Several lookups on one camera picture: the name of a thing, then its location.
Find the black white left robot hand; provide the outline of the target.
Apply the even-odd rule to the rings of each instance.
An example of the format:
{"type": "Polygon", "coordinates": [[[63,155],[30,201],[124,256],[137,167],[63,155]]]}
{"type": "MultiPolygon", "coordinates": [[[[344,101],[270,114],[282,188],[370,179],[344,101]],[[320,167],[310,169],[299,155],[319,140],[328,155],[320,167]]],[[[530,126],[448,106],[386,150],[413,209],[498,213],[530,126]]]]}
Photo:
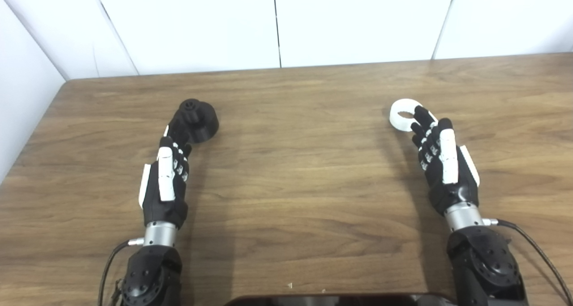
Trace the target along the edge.
{"type": "Polygon", "coordinates": [[[188,216],[191,126],[183,110],[176,110],[159,141],[156,160],[144,165],[138,202],[145,226],[164,222],[179,229],[188,216]]]}

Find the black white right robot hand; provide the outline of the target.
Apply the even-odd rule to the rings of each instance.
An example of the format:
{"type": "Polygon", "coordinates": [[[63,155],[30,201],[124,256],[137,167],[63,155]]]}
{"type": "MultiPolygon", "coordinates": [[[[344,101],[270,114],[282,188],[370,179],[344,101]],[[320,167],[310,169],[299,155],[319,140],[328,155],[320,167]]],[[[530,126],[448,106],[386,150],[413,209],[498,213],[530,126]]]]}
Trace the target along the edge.
{"type": "Polygon", "coordinates": [[[439,214],[458,203],[479,206],[477,178],[457,143],[449,118],[436,120],[421,105],[414,108],[411,130],[418,163],[428,184],[428,199],[439,214]]]}

